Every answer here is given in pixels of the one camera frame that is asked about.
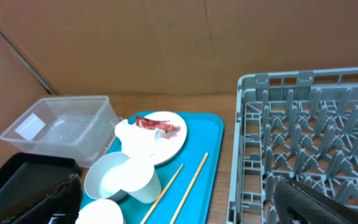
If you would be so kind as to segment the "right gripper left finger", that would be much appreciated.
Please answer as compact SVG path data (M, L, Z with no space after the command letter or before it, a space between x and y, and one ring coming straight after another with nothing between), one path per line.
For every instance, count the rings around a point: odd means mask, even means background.
M22 206L15 215L3 218L1 223L75 223L82 199L80 177L72 173L67 180L50 187L48 193L40 194L38 201Z

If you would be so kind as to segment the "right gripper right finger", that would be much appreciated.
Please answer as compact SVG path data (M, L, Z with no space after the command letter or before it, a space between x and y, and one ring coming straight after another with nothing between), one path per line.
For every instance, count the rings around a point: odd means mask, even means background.
M273 195L281 223L358 224L358 213L288 176Z

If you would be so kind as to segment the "pink bowl with rice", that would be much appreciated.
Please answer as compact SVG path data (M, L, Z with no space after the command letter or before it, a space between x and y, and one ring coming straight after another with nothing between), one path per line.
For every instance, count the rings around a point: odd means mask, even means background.
M126 224L119 205L108 199L95 200L84 206L75 224Z

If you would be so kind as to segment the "grey-white bowl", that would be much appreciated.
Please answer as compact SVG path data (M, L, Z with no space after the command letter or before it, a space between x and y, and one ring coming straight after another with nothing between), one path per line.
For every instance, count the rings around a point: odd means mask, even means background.
M122 152L112 152L95 162L85 177L84 188L88 197L110 199L115 202L123 199L127 193L121 189L119 176L121 166L129 160Z

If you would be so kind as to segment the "white paper cup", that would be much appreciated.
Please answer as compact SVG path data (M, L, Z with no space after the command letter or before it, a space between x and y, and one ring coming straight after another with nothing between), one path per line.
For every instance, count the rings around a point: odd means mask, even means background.
M153 163L141 157L132 157L119 167L118 184L123 191L142 203L156 201L162 191Z

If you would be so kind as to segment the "white napkin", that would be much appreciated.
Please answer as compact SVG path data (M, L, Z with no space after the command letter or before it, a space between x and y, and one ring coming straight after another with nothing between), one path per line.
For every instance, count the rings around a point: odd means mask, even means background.
M129 124L127 119L115 126L115 135L121 141L121 150L129 157L150 158L169 148L168 139L161 129L144 129Z

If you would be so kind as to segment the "red snack wrapper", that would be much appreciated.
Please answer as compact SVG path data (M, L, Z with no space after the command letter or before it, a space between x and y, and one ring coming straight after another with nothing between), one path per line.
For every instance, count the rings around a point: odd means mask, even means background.
M165 132L179 131L181 128L180 126L175 126L169 121L156 121L141 116L135 117L135 125L147 130L161 129Z

